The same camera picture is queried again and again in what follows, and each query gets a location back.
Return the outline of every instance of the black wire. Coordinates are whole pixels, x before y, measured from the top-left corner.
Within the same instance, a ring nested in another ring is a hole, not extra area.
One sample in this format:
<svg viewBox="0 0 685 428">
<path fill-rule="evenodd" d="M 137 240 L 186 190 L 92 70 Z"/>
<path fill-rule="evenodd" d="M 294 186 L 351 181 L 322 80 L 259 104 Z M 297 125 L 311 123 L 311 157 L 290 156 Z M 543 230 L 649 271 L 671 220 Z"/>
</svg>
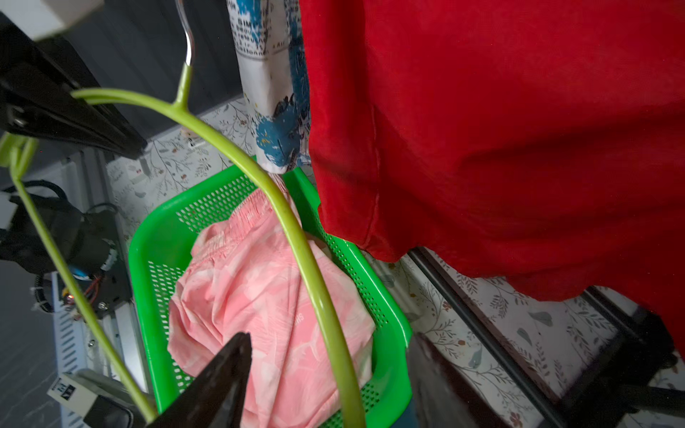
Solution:
<svg viewBox="0 0 685 428">
<path fill-rule="evenodd" d="M 63 189 L 59 187 L 57 184 L 51 183 L 47 180 L 24 181 L 24 187 L 45 187 L 55 192 L 58 198 L 64 199 L 65 201 L 67 200 L 66 193 L 63 191 Z M 10 186 L 3 190 L 3 192 L 14 193 L 16 192 L 16 187 Z"/>
<path fill-rule="evenodd" d="M 40 307 L 43 312 L 51 314 L 55 312 L 55 309 L 45 298 L 45 290 L 43 289 L 42 282 L 43 275 L 36 275 L 36 280 L 34 282 L 34 297 L 36 298 L 36 302 L 38 302 L 38 307 Z"/>
<path fill-rule="evenodd" d="M 119 212 L 119 207 L 117 207 L 115 204 L 110 203 L 110 202 L 103 202 L 103 203 L 95 204 L 95 205 L 93 205 L 92 207 L 88 208 L 88 211 L 86 211 L 86 214 L 92 213 L 92 211 L 93 211 L 95 208 L 99 208 L 99 207 L 109 207 L 109 208 L 110 208 L 110 211 L 113 211 L 113 212 L 115 212 L 115 213 L 118 213 L 118 212 Z"/>
</svg>

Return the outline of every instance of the green plastic basket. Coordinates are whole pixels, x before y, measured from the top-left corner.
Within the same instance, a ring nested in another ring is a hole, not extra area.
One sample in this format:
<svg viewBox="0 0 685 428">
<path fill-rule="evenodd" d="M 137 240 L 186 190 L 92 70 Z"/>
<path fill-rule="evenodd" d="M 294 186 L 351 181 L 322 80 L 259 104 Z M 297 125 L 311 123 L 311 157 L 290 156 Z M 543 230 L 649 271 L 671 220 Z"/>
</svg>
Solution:
<svg viewBox="0 0 685 428">
<path fill-rule="evenodd" d="M 359 249 L 323 231 L 316 189 L 298 168 L 283 179 L 302 227 L 328 243 L 335 263 L 354 280 L 376 324 L 373 376 L 362 388 L 369 427 L 389 427 L 411 398 L 406 347 L 411 336 L 407 318 Z M 190 249 L 207 226 L 229 218 L 256 186 L 233 166 L 186 190 L 154 210 L 140 225 L 129 249 L 129 267 L 140 329 L 150 367 L 157 407 L 163 412 L 187 388 L 192 377 L 181 371 L 166 350 L 169 299 L 176 281 L 190 264 Z M 340 412 L 324 427 L 342 427 Z"/>
</svg>

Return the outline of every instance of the dark gray wall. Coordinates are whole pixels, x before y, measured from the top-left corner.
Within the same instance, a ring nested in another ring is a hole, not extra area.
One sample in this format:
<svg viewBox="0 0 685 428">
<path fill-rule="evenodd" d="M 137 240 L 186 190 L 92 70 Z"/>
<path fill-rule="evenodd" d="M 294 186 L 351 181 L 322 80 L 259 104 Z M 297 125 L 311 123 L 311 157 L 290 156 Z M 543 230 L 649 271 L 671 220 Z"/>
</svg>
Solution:
<svg viewBox="0 0 685 428">
<path fill-rule="evenodd" d="M 185 3 L 197 49 L 189 106 L 198 114 L 239 95 L 242 88 L 225 0 Z M 100 86 L 174 99 L 186 56 L 174 0 L 105 0 L 103 9 L 64 37 Z M 145 138 L 173 126 L 151 110 L 118 108 Z"/>
<path fill-rule="evenodd" d="M 0 260 L 0 428 L 60 426 L 46 391 L 57 376 L 52 315 L 32 311 L 34 276 Z"/>
</svg>

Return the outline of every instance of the printed fabric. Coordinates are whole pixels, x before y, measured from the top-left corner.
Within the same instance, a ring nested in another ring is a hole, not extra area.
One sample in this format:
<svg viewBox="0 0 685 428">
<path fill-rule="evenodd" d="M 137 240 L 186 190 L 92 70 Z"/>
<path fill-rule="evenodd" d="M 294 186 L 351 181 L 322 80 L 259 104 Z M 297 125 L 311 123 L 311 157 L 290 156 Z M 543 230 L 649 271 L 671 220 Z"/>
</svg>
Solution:
<svg viewBox="0 0 685 428">
<path fill-rule="evenodd" d="M 310 245 L 361 387 L 371 378 L 373 319 L 352 280 L 313 240 Z M 197 376 L 245 331 L 253 350 L 241 427 L 317 427 L 335 413 L 338 390 L 321 330 L 264 193 L 256 190 L 228 220 L 203 230 L 191 253 L 169 303 L 169 353 L 179 367 Z"/>
</svg>

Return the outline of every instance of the black metal frame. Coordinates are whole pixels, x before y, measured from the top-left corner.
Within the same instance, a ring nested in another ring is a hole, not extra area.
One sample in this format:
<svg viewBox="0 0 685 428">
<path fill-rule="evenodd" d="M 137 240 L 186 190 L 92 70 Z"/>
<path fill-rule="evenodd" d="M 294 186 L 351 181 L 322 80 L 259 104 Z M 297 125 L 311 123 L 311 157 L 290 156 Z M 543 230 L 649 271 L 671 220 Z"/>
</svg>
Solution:
<svg viewBox="0 0 685 428">
<path fill-rule="evenodd" d="M 618 333 L 553 403 L 462 299 L 458 285 L 437 260 L 424 248 L 412 249 L 408 255 L 543 415 L 540 427 L 613 427 L 626 413 L 641 409 L 674 416 L 685 413 L 685 392 L 647 387 L 657 371 L 677 361 L 673 340 L 658 316 L 640 308 L 631 317 L 598 289 L 584 292 L 583 299 Z"/>
</svg>

